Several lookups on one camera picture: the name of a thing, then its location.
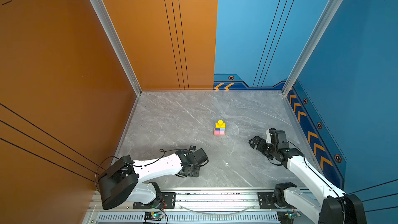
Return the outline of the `yellow rectangular block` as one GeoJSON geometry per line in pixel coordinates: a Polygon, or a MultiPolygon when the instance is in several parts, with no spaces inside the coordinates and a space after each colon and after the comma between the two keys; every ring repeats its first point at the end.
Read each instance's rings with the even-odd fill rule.
{"type": "Polygon", "coordinates": [[[226,128],[226,123],[224,122],[223,125],[217,125],[217,123],[215,123],[215,128],[226,128]]]}

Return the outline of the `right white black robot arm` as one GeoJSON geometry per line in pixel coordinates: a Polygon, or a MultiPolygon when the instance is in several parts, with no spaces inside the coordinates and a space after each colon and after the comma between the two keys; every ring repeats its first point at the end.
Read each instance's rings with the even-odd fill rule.
{"type": "Polygon", "coordinates": [[[297,208],[315,224],[366,224],[363,202],[354,194],[348,195],[318,172],[297,148],[291,148],[282,130],[270,130],[267,138],[255,136],[249,140],[251,148],[268,160],[276,159],[296,175],[313,194],[302,193],[293,183],[277,184],[271,198],[261,204],[274,204],[277,208],[297,208]]]}

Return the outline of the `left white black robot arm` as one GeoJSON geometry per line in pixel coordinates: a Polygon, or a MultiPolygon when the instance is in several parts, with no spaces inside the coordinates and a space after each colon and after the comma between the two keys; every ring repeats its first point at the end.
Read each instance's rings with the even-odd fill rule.
{"type": "Polygon", "coordinates": [[[169,156],[152,160],[132,160],[129,155],[118,158],[96,177],[102,208],[110,210],[124,202],[138,202],[150,208],[162,208],[164,198],[153,180],[163,176],[198,177],[200,168],[209,162],[205,151],[172,149],[169,156]]]}

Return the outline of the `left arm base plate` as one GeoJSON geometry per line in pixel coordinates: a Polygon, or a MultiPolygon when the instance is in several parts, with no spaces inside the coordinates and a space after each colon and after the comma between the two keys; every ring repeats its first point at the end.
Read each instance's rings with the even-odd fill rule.
{"type": "Polygon", "coordinates": [[[161,200],[154,200],[152,203],[143,204],[140,202],[133,203],[133,209],[174,209],[176,203],[175,192],[162,192],[161,200]]]}

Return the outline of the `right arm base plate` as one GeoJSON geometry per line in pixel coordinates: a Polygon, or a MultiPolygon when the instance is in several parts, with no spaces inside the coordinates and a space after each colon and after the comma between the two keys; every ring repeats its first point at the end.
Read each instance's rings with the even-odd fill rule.
{"type": "Polygon", "coordinates": [[[277,209],[276,200],[273,192],[258,192],[258,201],[260,209],[277,209]]]}

